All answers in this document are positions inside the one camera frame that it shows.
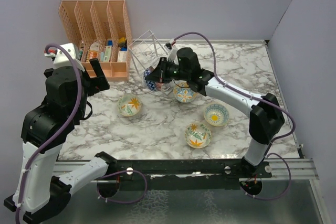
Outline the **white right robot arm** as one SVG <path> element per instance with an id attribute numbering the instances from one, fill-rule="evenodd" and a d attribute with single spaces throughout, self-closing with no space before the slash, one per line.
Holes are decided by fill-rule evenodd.
<path id="1" fill-rule="evenodd" d="M 145 80 L 156 83 L 186 81 L 194 92 L 218 99 L 248 116 L 251 141 L 242 158 L 241 171 L 246 177 L 254 177 L 260 171 L 271 140 L 285 123 L 277 98 L 271 93 L 248 93 L 230 86 L 213 72 L 203 69 L 197 54 L 189 47 L 175 50 L 175 54 L 177 63 L 161 57 Z"/>

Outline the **blue yellow floral bowl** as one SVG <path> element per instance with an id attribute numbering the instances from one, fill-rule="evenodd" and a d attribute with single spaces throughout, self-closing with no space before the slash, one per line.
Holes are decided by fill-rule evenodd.
<path id="1" fill-rule="evenodd" d="M 196 99 L 197 93 L 185 81 L 180 81 L 175 85 L 173 95 L 178 102 L 190 103 Z"/>

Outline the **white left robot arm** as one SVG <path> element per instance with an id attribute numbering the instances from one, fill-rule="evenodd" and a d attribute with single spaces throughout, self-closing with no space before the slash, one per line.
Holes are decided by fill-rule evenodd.
<path id="1" fill-rule="evenodd" d="M 91 78 L 86 70 L 79 72 L 81 98 L 74 116 L 71 113 L 77 100 L 78 82 L 73 67 L 65 66 L 45 70 L 46 96 L 24 118 L 22 174 L 16 193 L 4 200 L 4 206 L 12 212 L 20 210 L 26 223 L 42 223 L 58 215 L 71 196 L 91 180 L 115 175 L 116 166 L 108 154 L 99 154 L 71 173 L 53 175 L 67 135 L 80 121 L 90 117 L 85 114 L 86 107 L 91 105 L 87 98 L 110 88 L 98 59 L 91 59 L 90 64 L 96 76 Z"/>

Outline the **yellow sun blue bowl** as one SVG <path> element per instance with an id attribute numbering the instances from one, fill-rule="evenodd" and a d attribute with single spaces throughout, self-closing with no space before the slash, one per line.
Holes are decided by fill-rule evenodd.
<path id="1" fill-rule="evenodd" d="M 225 126 L 229 121 L 229 111 L 222 104 L 209 104 L 204 110 L 204 119 L 212 126 Z"/>

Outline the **plain teal bowl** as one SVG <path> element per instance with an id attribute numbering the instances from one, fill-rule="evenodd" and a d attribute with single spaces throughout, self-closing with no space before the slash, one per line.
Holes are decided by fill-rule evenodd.
<path id="1" fill-rule="evenodd" d="M 169 94 L 173 90 L 174 87 L 175 87 L 174 82 L 164 83 L 161 86 L 161 91 L 165 94 Z"/>

